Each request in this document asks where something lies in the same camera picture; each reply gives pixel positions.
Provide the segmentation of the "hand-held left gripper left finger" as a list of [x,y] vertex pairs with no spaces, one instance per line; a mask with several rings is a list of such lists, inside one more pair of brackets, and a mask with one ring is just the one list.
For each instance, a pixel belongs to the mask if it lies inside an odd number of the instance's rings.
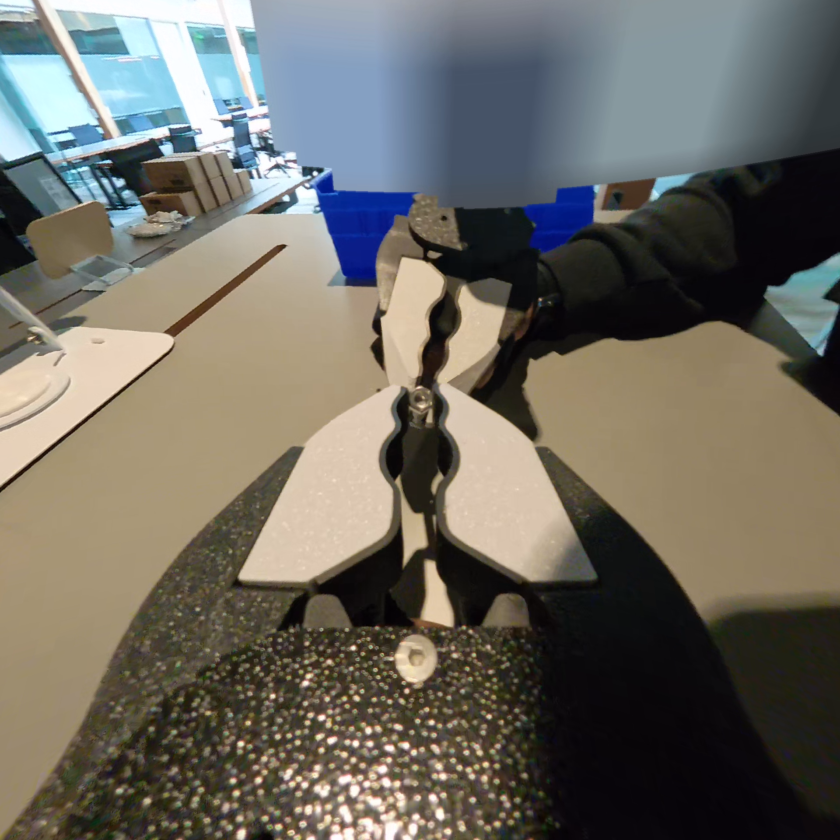
[[390,385],[309,438],[238,581],[373,599],[403,572],[402,501],[387,461],[406,388]]

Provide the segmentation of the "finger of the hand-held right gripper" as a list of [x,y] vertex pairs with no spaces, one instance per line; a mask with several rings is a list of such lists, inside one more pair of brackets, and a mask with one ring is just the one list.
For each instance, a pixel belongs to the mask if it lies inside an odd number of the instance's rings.
[[444,342],[438,385],[470,393],[492,372],[513,285],[500,279],[457,280],[455,326]]
[[423,374],[431,314],[445,297],[445,276],[424,259],[402,257],[382,317],[385,374],[391,385],[413,389]]

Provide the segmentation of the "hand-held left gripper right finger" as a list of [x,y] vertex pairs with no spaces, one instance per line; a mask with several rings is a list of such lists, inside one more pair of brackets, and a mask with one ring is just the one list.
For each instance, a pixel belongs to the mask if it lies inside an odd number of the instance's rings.
[[448,469],[435,498],[437,570],[463,599],[598,576],[538,454],[519,428],[451,385],[436,388]]

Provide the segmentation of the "person's right forearm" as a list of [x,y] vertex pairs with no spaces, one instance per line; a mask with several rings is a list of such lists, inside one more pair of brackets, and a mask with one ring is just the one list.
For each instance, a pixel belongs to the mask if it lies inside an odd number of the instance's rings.
[[839,151],[706,171],[538,262],[558,338],[645,340],[724,320],[838,255]]

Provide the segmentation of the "person's right hand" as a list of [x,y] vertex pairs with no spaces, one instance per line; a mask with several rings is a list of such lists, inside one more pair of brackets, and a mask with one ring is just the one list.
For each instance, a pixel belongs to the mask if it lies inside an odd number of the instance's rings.
[[476,384],[468,389],[468,393],[480,393],[498,385],[528,342],[549,340],[556,336],[562,315],[563,301],[557,282],[541,276],[536,280],[527,306],[507,310],[498,352]]

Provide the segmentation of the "blue plastic tote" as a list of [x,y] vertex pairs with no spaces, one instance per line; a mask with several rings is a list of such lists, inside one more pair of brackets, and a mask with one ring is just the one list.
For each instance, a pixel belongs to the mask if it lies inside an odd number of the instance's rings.
[[[375,258],[397,215],[408,215],[411,192],[338,191],[330,169],[311,183],[343,275],[361,285],[375,281]],[[593,185],[557,190],[552,203],[531,204],[524,213],[533,225],[530,246],[541,252],[565,244],[594,221]]]

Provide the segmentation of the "stack of cardboard boxes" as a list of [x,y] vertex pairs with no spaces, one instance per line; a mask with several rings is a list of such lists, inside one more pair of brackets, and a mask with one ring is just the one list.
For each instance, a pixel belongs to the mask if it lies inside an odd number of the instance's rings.
[[149,185],[140,196],[147,214],[208,214],[253,192],[246,169],[236,168],[226,150],[170,154],[142,163]]

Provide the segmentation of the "white base board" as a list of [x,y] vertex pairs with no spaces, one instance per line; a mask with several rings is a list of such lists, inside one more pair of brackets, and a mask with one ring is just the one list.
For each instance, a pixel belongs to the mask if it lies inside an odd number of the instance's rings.
[[5,487],[174,348],[172,336],[75,327],[61,334],[66,355],[56,369],[70,376],[66,393],[23,423],[1,431]]

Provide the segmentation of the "crumpled white plastic wrap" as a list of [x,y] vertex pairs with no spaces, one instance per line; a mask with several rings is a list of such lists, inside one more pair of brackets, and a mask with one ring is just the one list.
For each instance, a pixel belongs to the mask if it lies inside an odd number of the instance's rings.
[[128,226],[126,232],[132,238],[158,238],[180,232],[193,219],[193,216],[185,216],[178,211],[159,211],[147,215],[136,224]]

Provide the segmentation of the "round clear disc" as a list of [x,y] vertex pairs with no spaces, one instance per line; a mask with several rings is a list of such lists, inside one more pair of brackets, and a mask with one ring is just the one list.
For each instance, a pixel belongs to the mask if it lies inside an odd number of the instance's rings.
[[1,429],[23,423],[56,403],[70,386],[64,371],[24,369],[1,373]]

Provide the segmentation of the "clear acrylic stand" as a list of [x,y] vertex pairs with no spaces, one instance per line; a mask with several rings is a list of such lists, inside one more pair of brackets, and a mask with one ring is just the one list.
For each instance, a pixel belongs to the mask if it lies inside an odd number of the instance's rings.
[[2,355],[1,372],[14,371],[25,364],[37,365],[49,372],[54,370],[66,355],[58,336],[4,287],[1,287],[1,303],[27,330],[24,344]]

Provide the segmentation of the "beige board on stand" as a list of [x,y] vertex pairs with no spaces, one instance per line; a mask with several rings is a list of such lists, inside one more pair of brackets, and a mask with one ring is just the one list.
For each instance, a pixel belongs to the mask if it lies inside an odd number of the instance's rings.
[[36,219],[27,226],[26,236],[48,278],[73,276],[82,291],[104,292],[137,272],[113,257],[110,219],[96,201]]

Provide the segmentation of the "black framed sign board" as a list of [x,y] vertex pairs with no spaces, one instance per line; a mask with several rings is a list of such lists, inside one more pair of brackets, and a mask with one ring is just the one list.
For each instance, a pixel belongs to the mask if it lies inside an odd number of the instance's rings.
[[32,222],[81,203],[44,152],[1,163],[1,211],[17,236]]

